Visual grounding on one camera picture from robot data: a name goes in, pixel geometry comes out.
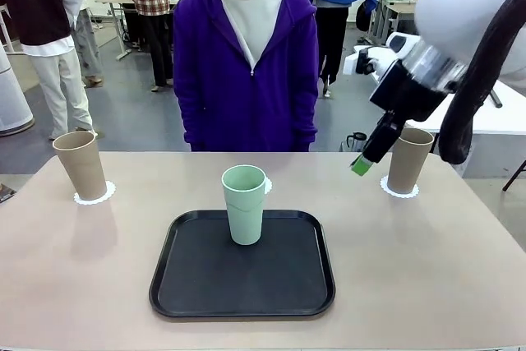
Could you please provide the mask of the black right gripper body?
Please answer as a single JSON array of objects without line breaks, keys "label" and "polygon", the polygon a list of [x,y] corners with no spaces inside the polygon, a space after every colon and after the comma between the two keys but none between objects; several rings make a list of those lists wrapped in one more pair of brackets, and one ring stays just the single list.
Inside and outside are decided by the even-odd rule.
[{"label": "black right gripper body", "polygon": [[401,60],[396,61],[379,81],[370,101],[403,120],[423,122],[439,107],[446,92],[416,82]]}]

